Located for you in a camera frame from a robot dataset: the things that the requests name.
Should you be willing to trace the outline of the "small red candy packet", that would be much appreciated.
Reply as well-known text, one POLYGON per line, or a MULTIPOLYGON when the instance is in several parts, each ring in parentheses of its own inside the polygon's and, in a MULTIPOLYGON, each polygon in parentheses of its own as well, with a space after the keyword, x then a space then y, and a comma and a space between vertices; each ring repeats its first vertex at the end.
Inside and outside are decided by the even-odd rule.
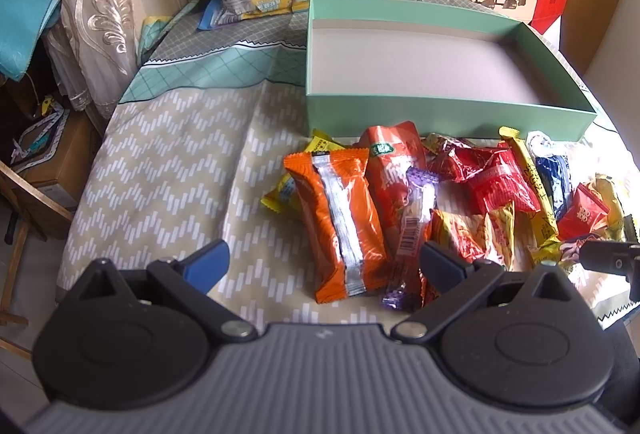
POLYGON ((558 221, 559 238, 570 240, 591 234, 606 223, 608 212, 610 209, 595 191, 579 184, 570 206, 558 221))

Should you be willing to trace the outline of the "orange striped chips packet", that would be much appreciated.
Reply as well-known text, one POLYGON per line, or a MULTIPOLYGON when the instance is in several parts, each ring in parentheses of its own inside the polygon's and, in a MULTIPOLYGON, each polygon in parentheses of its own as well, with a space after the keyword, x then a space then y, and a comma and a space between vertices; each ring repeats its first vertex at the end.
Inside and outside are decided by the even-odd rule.
POLYGON ((428 238, 469 263, 484 258, 511 270, 515 260, 514 225, 513 201, 483 215, 435 210, 428 238))

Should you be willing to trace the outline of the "long yellow wafer packet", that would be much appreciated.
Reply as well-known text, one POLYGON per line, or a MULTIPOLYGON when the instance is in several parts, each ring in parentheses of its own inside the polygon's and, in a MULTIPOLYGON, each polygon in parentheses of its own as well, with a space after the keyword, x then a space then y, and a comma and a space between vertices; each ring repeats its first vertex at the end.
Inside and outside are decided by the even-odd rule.
POLYGON ((557 265, 561 258, 559 229, 533 157, 515 128, 502 126, 498 129, 498 134, 511 148, 523 178, 533 191, 539 206, 538 211, 530 214, 530 227, 536 241, 536 248, 530 251, 532 260, 535 264, 557 265))

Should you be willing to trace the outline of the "yellow silver snack packet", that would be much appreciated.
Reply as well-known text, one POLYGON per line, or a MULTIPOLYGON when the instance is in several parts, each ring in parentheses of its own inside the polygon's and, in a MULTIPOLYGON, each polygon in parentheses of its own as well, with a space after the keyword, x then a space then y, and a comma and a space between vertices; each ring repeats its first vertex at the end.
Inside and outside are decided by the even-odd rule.
POLYGON ((598 233, 612 241, 638 242, 639 213, 627 188, 605 174, 597 174, 589 187, 608 207, 608 215, 604 224, 598 226, 598 233))

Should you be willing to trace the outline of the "purple candy bar packet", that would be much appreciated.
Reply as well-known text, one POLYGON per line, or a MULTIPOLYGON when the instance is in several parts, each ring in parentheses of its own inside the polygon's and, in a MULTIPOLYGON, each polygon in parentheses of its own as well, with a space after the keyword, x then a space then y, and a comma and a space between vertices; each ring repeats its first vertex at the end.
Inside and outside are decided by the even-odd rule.
POLYGON ((420 168, 408 168, 408 203, 401 213, 394 268, 382 302, 390 310, 412 312, 422 304, 419 253, 436 208, 438 177, 420 168))

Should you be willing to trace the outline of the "blue white snack packet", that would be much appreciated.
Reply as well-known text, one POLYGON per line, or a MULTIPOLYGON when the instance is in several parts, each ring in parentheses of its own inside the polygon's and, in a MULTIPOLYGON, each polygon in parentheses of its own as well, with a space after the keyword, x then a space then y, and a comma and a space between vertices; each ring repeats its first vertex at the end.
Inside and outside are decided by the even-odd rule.
POLYGON ((526 146, 550 200, 554 218, 560 220, 574 194, 565 149, 541 131, 529 132, 526 146))

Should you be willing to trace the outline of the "red skittles packet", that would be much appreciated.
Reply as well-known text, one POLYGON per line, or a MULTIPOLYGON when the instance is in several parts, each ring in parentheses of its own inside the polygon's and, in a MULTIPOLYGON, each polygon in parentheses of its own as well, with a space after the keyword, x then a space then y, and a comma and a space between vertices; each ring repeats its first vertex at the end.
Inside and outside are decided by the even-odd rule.
POLYGON ((518 212, 537 213, 540 202, 509 148, 452 146, 435 160, 442 178, 462 184, 472 207, 488 213, 512 202, 518 212))

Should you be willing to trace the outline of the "orange snack packet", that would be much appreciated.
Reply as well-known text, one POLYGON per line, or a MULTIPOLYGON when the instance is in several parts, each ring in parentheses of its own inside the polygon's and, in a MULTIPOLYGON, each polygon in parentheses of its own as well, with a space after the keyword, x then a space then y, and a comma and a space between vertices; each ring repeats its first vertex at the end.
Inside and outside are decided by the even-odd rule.
POLYGON ((298 152, 283 165, 294 180, 319 277, 314 298, 329 304, 384 288, 387 252, 366 171, 369 151, 298 152))

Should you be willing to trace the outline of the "yellow square snack packet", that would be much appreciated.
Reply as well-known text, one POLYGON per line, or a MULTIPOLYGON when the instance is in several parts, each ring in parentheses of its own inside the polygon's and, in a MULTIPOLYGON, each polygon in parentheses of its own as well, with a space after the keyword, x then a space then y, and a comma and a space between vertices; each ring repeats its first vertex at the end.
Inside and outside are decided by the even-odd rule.
MULTIPOLYGON (((343 149, 345 149, 345 146, 315 128, 311 132, 311 140, 305 147, 304 152, 326 152, 343 149)), ((288 172, 283 174, 273 190, 262 196, 260 202, 266 209, 287 218, 294 218, 294 220, 302 218, 302 207, 300 206, 295 182, 288 172)))

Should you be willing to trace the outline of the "orange yellow candy packet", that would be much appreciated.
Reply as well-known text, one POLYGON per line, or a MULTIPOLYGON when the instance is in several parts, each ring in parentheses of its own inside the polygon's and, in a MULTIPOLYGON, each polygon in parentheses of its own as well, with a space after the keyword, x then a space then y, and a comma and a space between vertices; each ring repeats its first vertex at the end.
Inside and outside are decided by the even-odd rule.
POLYGON ((438 156, 454 156, 461 150, 473 148, 466 140, 438 133, 428 133, 421 138, 424 154, 427 160, 438 156))

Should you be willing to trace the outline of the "red-orange snack stick packet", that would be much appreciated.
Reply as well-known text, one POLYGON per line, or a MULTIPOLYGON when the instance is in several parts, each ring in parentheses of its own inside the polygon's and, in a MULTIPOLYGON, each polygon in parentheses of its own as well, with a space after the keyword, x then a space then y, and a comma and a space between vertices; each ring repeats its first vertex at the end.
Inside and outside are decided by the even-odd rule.
MULTIPOLYGON (((393 271, 401 213, 408 203, 406 173, 408 168, 427 171, 424 148, 416 126, 410 121, 395 126, 371 126, 361 135, 358 145, 369 151, 367 180, 390 249, 393 271)), ((422 306, 424 283, 421 275, 420 278, 422 306)))

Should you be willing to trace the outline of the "cardboard box on floor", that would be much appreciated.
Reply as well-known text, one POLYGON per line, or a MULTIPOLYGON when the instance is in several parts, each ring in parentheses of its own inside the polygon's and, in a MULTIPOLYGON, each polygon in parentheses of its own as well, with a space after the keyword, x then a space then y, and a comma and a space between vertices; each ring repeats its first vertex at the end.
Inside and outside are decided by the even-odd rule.
POLYGON ((77 208, 101 136, 83 112, 57 108, 14 142, 10 167, 63 208, 77 208))

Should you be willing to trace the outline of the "mint green cardboard box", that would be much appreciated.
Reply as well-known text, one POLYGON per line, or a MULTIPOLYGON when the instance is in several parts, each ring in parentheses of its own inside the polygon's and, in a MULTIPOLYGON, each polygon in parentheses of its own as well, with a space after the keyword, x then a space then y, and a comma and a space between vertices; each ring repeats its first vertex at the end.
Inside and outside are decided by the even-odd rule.
POLYGON ((563 57, 494 12, 401 0, 312 0, 308 123, 334 137, 411 121, 422 135, 499 128, 577 142, 597 115, 563 57))

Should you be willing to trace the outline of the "teal cloth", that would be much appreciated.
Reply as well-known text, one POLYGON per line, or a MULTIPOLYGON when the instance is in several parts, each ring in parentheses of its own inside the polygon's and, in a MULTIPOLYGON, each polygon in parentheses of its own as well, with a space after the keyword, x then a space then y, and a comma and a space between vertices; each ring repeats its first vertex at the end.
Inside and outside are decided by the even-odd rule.
POLYGON ((0 0, 1 74, 15 82, 25 75, 35 46, 60 18, 61 0, 0 0))

